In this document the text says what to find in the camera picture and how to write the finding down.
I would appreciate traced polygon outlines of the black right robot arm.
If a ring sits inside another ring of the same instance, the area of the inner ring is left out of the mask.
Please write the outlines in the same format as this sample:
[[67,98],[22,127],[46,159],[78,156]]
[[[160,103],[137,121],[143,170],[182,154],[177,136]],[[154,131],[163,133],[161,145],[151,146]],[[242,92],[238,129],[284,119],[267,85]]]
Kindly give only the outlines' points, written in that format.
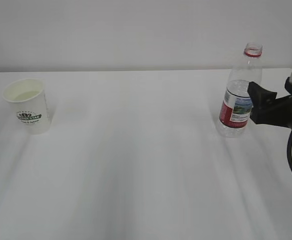
[[292,84],[286,80],[289,95],[277,98],[277,93],[262,88],[255,82],[248,85],[253,107],[250,119],[257,125],[271,125],[292,129]]

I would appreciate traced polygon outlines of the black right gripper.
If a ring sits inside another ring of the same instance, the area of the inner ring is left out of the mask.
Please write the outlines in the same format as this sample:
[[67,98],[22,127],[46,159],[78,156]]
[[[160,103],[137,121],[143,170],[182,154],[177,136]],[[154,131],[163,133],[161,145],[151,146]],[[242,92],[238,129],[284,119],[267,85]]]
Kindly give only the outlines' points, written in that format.
[[277,92],[262,88],[251,81],[247,92],[253,108],[250,119],[257,125],[271,125],[292,129],[292,96],[276,99]]

